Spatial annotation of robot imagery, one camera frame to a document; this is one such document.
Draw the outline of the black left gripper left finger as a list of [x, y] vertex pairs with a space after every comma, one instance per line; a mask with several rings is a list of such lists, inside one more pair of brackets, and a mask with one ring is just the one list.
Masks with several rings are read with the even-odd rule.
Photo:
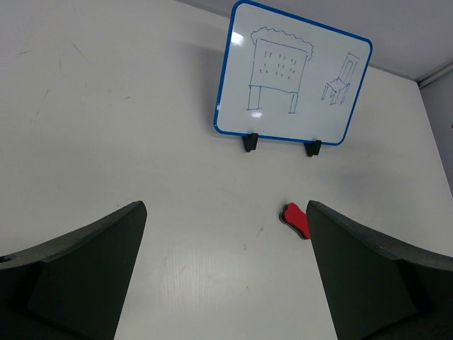
[[142, 201], [1, 257], [2, 339], [114, 339], [144, 234]]

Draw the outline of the red whiteboard eraser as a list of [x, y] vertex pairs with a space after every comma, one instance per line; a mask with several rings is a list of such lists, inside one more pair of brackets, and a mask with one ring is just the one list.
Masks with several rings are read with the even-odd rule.
[[311, 239], [307, 216], [295, 203], [284, 205], [279, 214], [279, 219], [301, 239]]

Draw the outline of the blue framed whiteboard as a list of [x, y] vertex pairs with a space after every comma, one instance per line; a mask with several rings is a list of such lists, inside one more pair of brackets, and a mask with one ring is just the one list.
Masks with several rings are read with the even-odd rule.
[[254, 1], [231, 10], [213, 125], [223, 135], [338, 146], [372, 42]]

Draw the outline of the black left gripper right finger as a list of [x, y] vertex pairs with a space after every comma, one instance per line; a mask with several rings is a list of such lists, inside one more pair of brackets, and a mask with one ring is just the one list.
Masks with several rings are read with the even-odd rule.
[[451, 339], [452, 258], [310, 201], [311, 244], [338, 339]]

